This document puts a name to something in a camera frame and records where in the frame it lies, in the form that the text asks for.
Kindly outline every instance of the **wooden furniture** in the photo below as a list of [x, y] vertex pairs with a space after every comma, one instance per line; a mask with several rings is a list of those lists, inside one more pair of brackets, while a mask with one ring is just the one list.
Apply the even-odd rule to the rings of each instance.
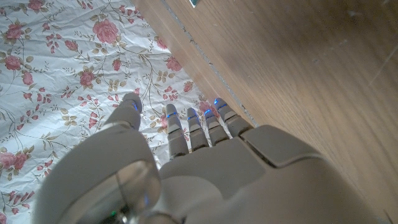
[[398, 223], [397, 1], [132, 2], [209, 99], [319, 149]]

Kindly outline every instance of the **wood grain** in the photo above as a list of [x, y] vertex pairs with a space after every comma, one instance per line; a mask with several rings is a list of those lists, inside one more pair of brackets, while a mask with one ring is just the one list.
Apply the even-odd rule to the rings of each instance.
[[[198, 87], [210, 102], [213, 102], [219, 96], [224, 96], [228, 102], [231, 102], [231, 107], [234, 110], [241, 110], [221, 80], [217, 76], [212, 75], [214, 71], [203, 60], [202, 55], [190, 43], [190, 39], [184, 34], [179, 25], [175, 23], [170, 13], [160, 1], [148, 2], [138, 0], [132, 2], [140, 10], [140, 13], [156, 31], [156, 34], [163, 40], [165, 45], [169, 49], [173, 49], [173, 56], [189, 74], [194, 83], [196, 85], [199, 84]], [[173, 21], [173, 23], [165, 26], [162, 21]], [[244, 114], [242, 117], [250, 122]]]
[[[166, 2], [259, 124], [319, 149], [379, 216], [385, 210], [398, 223], [397, 1], [201, 0], [195, 9]], [[150, 5], [141, 12], [178, 55], [186, 37], [170, 37], [175, 20], [156, 15], [165, 10], [160, 1]], [[199, 65], [194, 50], [176, 58]], [[195, 75], [202, 64], [187, 69], [194, 82], [208, 96], [228, 97], [209, 81], [214, 73]]]

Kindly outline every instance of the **robotic hand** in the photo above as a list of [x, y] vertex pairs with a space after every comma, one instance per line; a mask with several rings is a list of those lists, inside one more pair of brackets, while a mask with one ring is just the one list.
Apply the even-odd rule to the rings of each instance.
[[322, 155], [272, 126], [253, 128], [222, 99], [205, 112], [209, 147], [188, 109], [192, 153], [167, 105], [170, 162], [157, 170], [133, 93], [68, 153], [39, 190], [34, 223], [376, 223]]

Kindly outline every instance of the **wrinkled fabric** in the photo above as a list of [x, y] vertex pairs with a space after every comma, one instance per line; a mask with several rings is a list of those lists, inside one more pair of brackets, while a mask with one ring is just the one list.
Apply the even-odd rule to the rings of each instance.
[[30, 223], [45, 177], [124, 94], [142, 100], [158, 167], [169, 161], [165, 105], [188, 145], [187, 108], [202, 122], [211, 108], [128, 0], [5, 0], [0, 14], [0, 223]]

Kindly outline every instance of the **robot finger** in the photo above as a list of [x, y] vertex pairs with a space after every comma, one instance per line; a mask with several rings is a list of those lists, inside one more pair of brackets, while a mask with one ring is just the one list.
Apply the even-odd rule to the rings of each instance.
[[211, 110], [205, 111], [205, 118], [212, 146], [215, 146], [220, 141], [229, 139], [224, 128], [220, 125], [220, 122], [218, 122], [216, 116], [214, 116]]
[[177, 156], [184, 156], [189, 153], [188, 145], [184, 138], [181, 123], [174, 105], [166, 106], [167, 117], [167, 139], [169, 140], [170, 160]]
[[124, 95], [120, 105], [111, 113], [105, 121], [101, 130], [114, 125], [122, 125], [126, 128], [139, 129], [141, 123], [140, 113], [142, 112], [142, 103], [139, 96], [135, 93]]
[[200, 126], [197, 112], [193, 108], [189, 108], [187, 110], [187, 116], [192, 152], [201, 147], [209, 147], [205, 132]]
[[245, 119], [236, 114], [223, 99], [217, 98], [214, 101], [214, 105], [221, 119], [227, 125], [232, 137], [239, 136], [243, 132], [253, 128]]

